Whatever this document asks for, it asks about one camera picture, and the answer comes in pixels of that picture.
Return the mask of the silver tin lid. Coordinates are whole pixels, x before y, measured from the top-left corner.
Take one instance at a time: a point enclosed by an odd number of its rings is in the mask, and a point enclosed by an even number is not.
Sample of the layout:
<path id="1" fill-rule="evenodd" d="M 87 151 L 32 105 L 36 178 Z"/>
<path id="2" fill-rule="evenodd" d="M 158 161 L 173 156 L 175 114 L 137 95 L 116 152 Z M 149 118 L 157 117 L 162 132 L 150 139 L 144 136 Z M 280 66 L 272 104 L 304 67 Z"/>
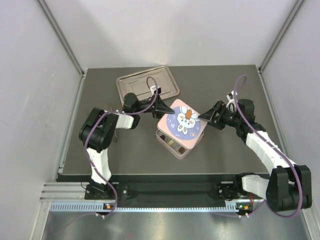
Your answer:
<path id="1" fill-rule="evenodd" d="M 173 114 L 165 114 L 158 122 L 157 129 L 184 148 L 191 150 L 200 140 L 207 122 L 199 119 L 199 113 L 180 99 L 170 106 Z"/>

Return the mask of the pink square tin box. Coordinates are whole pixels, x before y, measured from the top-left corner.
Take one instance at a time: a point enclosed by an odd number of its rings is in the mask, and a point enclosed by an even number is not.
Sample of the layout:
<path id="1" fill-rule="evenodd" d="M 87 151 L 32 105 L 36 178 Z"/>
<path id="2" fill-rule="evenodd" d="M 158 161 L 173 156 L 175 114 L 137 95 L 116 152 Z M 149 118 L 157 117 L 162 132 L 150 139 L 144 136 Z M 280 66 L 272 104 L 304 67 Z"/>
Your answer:
<path id="1" fill-rule="evenodd" d="M 177 131 L 176 129 L 173 132 L 162 131 L 157 129 L 155 132 L 157 140 L 169 150 L 177 159 L 182 160 L 185 158 L 202 140 L 204 136 L 204 131 L 201 133 L 188 131 L 187 134 L 184 134 L 183 131 Z M 164 135 L 165 140 L 162 140 L 160 136 Z M 168 145 L 168 142 L 173 140 L 172 145 Z M 180 153 L 179 148 L 184 148 L 184 152 Z"/>

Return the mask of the metal tongs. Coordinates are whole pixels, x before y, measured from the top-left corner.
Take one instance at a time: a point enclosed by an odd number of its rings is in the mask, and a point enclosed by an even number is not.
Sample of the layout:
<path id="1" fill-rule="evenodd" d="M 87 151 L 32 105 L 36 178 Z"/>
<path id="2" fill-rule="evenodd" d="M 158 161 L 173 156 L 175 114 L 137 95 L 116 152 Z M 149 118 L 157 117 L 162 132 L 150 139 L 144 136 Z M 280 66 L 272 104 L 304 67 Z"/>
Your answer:
<path id="1" fill-rule="evenodd" d="M 117 143 L 117 142 L 118 142 L 118 136 L 117 136 L 117 132 L 116 132 L 116 131 L 114 131 L 114 134 L 113 134 L 113 137 L 112 137 L 112 141 L 113 141 L 114 143 Z"/>

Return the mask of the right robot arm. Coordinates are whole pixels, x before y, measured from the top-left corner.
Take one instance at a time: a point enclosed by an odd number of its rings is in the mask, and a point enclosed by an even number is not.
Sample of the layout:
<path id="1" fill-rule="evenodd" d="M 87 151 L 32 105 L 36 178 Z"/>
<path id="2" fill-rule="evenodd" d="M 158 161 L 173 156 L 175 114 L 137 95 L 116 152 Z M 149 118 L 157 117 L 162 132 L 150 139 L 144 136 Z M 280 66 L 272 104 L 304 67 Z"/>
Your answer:
<path id="1" fill-rule="evenodd" d="M 263 126 L 255 121 L 255 105 L 250 99 L 225 104 L 219 100 L 199 119 L 218 130 L 235 128 L 237 136 L 266 167 L 269 178 L 255 173 L 236 177 L 233 192 L 239 198 L 250 193 L 264 199 L 273 212 L 309 209 L 312 206 L 311 170 L 290 160 L 272 142 Z"/>

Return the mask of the milk brown chocolate block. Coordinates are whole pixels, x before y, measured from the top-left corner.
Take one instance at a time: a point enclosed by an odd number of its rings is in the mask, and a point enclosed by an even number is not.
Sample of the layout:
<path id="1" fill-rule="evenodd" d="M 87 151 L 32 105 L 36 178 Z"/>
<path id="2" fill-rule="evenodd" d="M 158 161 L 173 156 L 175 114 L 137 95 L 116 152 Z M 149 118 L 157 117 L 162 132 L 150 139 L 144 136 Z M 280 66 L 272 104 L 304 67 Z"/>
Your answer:
<path id="1" fill-rule="evenodd" d="M 184 152 L 184 148 L 180 147 L 178 151 L 182 154 Z"/>

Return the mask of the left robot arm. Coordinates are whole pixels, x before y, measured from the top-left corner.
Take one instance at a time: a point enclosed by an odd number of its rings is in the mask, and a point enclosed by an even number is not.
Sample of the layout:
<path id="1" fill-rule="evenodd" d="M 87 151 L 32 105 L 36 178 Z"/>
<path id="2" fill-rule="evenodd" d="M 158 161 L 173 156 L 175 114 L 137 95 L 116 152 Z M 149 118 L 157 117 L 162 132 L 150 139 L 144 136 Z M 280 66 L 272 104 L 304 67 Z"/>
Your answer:
<path id="1" fill-rule="evenodd" d="M 79 131 L 79 139 L 91 165 L 90 187 L 102 198 L 109 198 L 114 191 L 113 185 L 109 183 L 112 174 L 108 160 L 108 148 L 114 133 L 117 129 L 135 129 L 142 113 L 151 113 L 153 118 L 160 119 L 165 114 L 173 115 L 175 111 L 164 103 L 157 92 L 144 100 L 138 100 L 130 92 L 124 96 L 122 112 L 95 107 Z"/>

